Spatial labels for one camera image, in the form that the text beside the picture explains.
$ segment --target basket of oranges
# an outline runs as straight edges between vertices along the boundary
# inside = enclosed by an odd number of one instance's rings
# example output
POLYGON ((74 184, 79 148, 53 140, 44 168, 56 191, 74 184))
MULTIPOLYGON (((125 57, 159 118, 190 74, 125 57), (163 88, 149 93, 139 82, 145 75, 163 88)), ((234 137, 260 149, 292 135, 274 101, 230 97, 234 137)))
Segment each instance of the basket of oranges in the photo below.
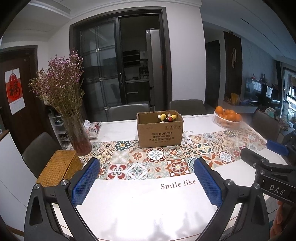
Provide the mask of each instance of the basket of oranges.
POLYGON ((238 129, 242 121, 240 114, 237 114, 234 110, 225 110, 221 106, 216 108, 214 114, 216 124, 229 130, 238 129))

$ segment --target textured blue pad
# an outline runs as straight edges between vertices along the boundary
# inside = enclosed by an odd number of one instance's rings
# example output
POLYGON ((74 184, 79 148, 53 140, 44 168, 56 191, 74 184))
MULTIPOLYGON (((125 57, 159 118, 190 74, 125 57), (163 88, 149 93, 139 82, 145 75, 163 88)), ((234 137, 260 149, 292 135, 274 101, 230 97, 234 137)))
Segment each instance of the textured blue pad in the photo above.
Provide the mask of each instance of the textured blue pad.
POLYGON ((79 180, 77 185, 74 187, 72 192, 72 204, 74 207, 81 205, 85 200, 89 190, 91 189, 91 186, 98 176, 99 167, 99 160, 95 159, 86 170, 82 178, 79 180))
POLYGON ((196 158, 194 161, 193 169, 210 203, 212 205, 216 205, 219 208, 223 202, 220 187, 217 185, 208 170, 198 158, 196 158))
POLYGON ((274 141, 267 141, 266 143, 266 147, 267 149, 281 155, 281 156, 287 156, 289 155, 289 150, 285 145, 279 144, 277 142, 274 141))

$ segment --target patterned tile table runner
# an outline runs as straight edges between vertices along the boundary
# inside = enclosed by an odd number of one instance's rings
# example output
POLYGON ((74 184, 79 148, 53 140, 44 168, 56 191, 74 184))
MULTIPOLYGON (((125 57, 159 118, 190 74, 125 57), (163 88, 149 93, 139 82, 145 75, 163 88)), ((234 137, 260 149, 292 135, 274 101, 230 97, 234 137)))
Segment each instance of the patterned tile table runner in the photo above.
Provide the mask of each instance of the patterned tile table runner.
POLYGON ((184 136, 180 146, 139 148, 138 141, 92 142, 92 152, 80 157, 87 163, 96 157, 101 163, 98 179, 141 180, 193 173, 194 157, 203 157, 211 168, 240 159, 247 147, 258 152, 266 143, 253 130, 240 128, 184 136))

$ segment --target figurine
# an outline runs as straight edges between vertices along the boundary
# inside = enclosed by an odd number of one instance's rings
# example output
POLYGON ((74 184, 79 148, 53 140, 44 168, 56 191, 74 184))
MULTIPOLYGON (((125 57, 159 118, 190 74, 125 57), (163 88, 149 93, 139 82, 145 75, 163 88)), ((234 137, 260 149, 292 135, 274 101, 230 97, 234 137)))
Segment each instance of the figurine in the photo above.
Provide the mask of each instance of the figurine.
POLYGON ((176 119, 176 115, 171 116, 170 114, 168 114, 168 116, 166 116, 165 114, 162 114, 158 116, 158 119, 160 119, 160 123, 171 122, 176 119))

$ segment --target human hand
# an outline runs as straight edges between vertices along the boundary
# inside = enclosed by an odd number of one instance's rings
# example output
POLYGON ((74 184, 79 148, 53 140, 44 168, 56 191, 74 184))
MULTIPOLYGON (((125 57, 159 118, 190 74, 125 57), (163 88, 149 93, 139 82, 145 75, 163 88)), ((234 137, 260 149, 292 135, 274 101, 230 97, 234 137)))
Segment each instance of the human hand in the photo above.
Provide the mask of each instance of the human hand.
POLYGON ((274 218, 274 222, 270 229, 270 237, 274 237, 282 232, 281 223, 283 221, 283 202, 278 201, 278 210, 276 211, 276 216, 274 218))

